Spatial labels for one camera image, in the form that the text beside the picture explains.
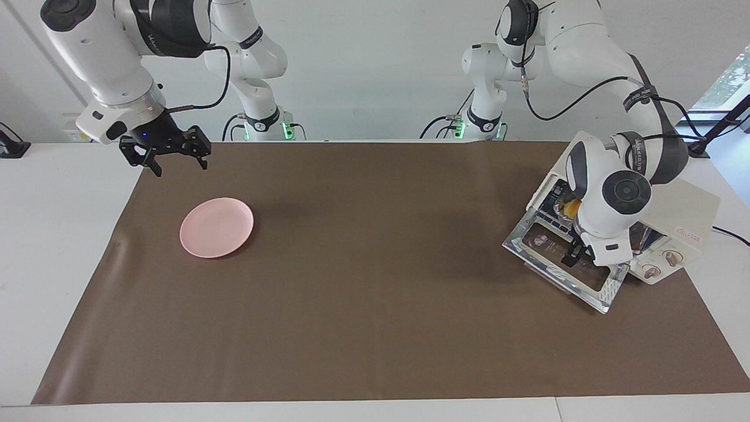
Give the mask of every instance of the white wall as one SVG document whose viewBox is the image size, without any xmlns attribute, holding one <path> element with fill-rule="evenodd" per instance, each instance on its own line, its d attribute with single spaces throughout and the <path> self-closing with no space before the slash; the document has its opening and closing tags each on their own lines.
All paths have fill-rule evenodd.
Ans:
<svg viewBox="0 0 750 422">
<path fill-rule="evenodd" d="M 47 51 L 38 10 L 43 0 L 10 2 Z M 471 90 L 461 55 L 471 44 L 493 40 L 503 0 L 255 0 L 266 33 L 287 51 L 289 71 L 271 81 L 278 102 L 316 139 L 414 138 L 432 118 L 456 111 Z M 736 0 L 601 0 L 612 37 L 643 62 L 660 93 L 693 104 L 748 43 L 750 2 Z M 201 59 L 146 58 L 165 85 L 170 106 L 207 104 L 223 82 Z M 20 67 L 33 64 L 21 61 Z M 73 79 L 65 71 L 68 79 Z M 74 82 L 88 98 L 85 87 Z M 59 90 L 69 88 L 59 85 Z M 597 92 L 569 115 L 537 122 L 518 84 L 506 85 L 509 138 L 570 139 L 578 130 L 606 136 L 629 129 L 619 102 Z M 564 86 L 546 70 L 532 82 L 538 111 L 552 114 L 581 89 Z M 35 98 L 46 95 L 45 89 Z M 178 116 L 217 139 L 227 117 L 240 111 L 229 96 L 215 110 Z"/>
<path fill-rule="evenodd" d="M 29 142 L 62 142 L 62 114 L 80 111 L 81 100 L 7 0 L 0 0 L 0 37 L 0 121 Z"/>
</svg>

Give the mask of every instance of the pink plate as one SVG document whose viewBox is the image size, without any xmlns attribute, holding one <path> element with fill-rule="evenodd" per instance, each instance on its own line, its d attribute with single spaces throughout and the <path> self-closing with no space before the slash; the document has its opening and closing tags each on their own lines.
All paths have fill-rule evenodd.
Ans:
<svg viewBox="0 0 750 422">
<path fill-rule="evenodd" d="M 185 217 L 180 242 L 198 258 L 219 258 L 244 245 L 253 232 L 253 212 L 244 202 L 221 197 L 200 204 Z"/>
</svg>

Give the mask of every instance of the table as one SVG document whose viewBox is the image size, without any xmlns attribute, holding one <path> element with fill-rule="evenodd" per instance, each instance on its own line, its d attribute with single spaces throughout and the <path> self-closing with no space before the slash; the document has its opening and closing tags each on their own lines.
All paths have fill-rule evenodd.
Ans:
<svg viewBox="0 0 750 422">
<path fill-rule="evenodd" d="M 31 402 L 139 172 L 116 148 L 39 144 L 0 162 L 0 405 Z M 750 210 L 710 161 L 683 179 L 722 198 L 716 224 L 750 235 Z M 713 234 L 688 273 L 750 373 L 748 249 Z M 0 420 L 742 420 L 750 393 L 422 402 L 233 403 L 0 408 Z"/>
</svg>

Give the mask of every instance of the brown tablecloth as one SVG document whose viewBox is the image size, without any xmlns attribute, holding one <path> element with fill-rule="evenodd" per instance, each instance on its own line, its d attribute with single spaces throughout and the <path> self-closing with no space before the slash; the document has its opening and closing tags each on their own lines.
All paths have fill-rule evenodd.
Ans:
<svg viewBox="0 0 750 422">
<path fill-rule="evenodd" d="M 565 146 L 216 145 L 207 172 L 161 158 L 34 404 L 749 391 L 686 273 L 627 282 L 600 315 L 502 248 Z M 191 257 L 182 219 L 225 196 L 253 208 L 250 242 Z"/>
</svg>

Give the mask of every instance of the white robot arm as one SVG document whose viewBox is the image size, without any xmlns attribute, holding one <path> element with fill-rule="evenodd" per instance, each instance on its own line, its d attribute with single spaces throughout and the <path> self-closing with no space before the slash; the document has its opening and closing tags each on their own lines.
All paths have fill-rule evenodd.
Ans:
<svg viewBox="0 0 750 422">
<path fill-rule="evenodd" d="M 238 40 L 237 49 L 210 44 L 210 11 L 217 15 L 216 26 Z M 233 72 L 235 80 L 253 62 L 265 72 L 250 72 L 259 77 L 280 76 L 284 71 L 274 68 L 287 66 L 283 50 L 264 39 L 249 0 L 46 0 L 40 15 L 49 39 L 94 96 L 76 121 L 78 126 L 102 143 L 119 140 L 131 165 L 150 167 L 157 175 L 161 168 L 155 157 L 176 152 L 195 157 L 207 168 L 208 138 L 197 126 L 181 131 L 170 113 L 214 104 L 166 109 L 158 86 L 141 65 L 142 56 L 196 58 L 213 50 L 226 50 L 230 56 L 235 50 L 242 57 L 239 73 Z M 223 69 L 226 76 L 229 64 L 215 61 L 220 65 L 212 67 Z M 276 109 L 270 105 L 273 94 L 264 88 L 264 95 L 246 98 L 246 90 L 236 90 L 249 116 L 266 118 Z M 264 109 L 273 110 L 266 114 Z"/>
<path fill-rule="evenodd" d="M 247 0 L 213 0 L 214 26 L 234 41 L 220 43 L 232 53 L 235 66 L 229 85 L 244 108 L 244 126 L 250 140 L 284 140 L 293 136 L 292 115 L 276 104 L 271 87 L 264 81 L 286 73 L 284 50 L 265 35 Z M 218 51 L 204 55 L 208 69 L 219 77 L 227 74 L 225 59 Z"/>
<path fill-rule="evenodd" d="M 688 162 L 688 150 L 677 135 L 658 100 L 640 62 L 624 52 L 609 37 L 601 5 L 597 0 L 510 0 L 497 29 L 497 49 L 507 59 L 493 59 L 507 71 L 467 72 L 477 92 L 485 92 L 476 81 L 478 74 L 503 80 L 520 80 L 529 108 L 528 81 L 539 72 L 537 47 L 545 47 L 552 72 L 561 80 L 584 88 L 603 86 L 622 102 L 634 131 L 606 140 L 587 140 L 574 146 L 568 157 L 568 182 L 582 201 L 576 217 L 577 232 L 592 249 L 597 265 L 630 261 L 629 228 L 644 214 L 651 198 L 651 185 L 669 183 Z M 472 63 L 490 48 L 469 49 Z M 464 55 L 464 69 L 467 69 Z M 472 103 L 468 113 L 484 119 L 498 119 L 502 108 L 486 101 Z M 471 129 L 468 134 L 481 129 Z"/>
<path fill-rule="evenodd" d="M 494 139 L 501 126 L 508 93 L 500 81 L 521 81 L 521 67 L 500 52 L 497 44 L 475 44 L 466 49 L 462 59 L 463 72 L 474 82 L 474 96 L 461 119 L 466 122 L 463 137 Z M 542 69 L 542 61 L 529 63 L 526 71 L 532 76 Z"/>
</svg>

